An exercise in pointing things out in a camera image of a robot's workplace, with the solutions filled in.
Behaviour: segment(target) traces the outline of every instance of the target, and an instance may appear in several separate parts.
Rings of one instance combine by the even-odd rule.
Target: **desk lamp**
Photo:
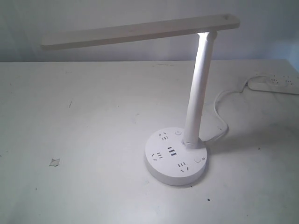
[[[180,186],[197,180],[206,166],[207,151],[204,142],[199,138],[199,127],[217,31],[239,26],[239,19],[233,15],[210,15],[48,34],[43,37],[41,46],[44,50],[57,50],[199,35],[185,128],[169,127],[158,130],[150,136],[145,147],[145,163],[149,172],[163,183]]]

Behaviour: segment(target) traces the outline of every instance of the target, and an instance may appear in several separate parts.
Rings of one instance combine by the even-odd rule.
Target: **white table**
[[[156,130],[184,127],[194,62],[0,63],[1,224],[297,224],[299,97],[246,89],[219,103],[197,183],[144,165]],[[213,61],[200,136],[223,128],[213,100],[285,60]],[[51,159],[60,158],[57,167]]]

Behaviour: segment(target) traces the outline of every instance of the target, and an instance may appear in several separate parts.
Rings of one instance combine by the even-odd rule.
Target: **tabletop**
[[[193,68],[0,63],[0,223],[298,223],[299,96],[227,95],[218,109],[230,130],[207,142],[197,182],[172,187],[147,171],[150,135],[184,127]],[[202,140],[224,128],[217,94],[261,73],[299,77],[286,60],[212,61]]]

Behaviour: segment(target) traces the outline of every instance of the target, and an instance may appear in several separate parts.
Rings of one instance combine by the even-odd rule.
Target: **power strip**
[[[248,87],[256,91],[278,92],[299,95],[299,77],[268,75],[252,78]]]

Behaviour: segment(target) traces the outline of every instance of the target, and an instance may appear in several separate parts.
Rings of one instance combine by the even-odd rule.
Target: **lamp base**
[[[177,127],[153,133],[146,143],[145,160],[149,172],[160,182],[181,186],[193,183],[204,172],[207,151],[199,140],[196,149],[183,144],[184,130]]]

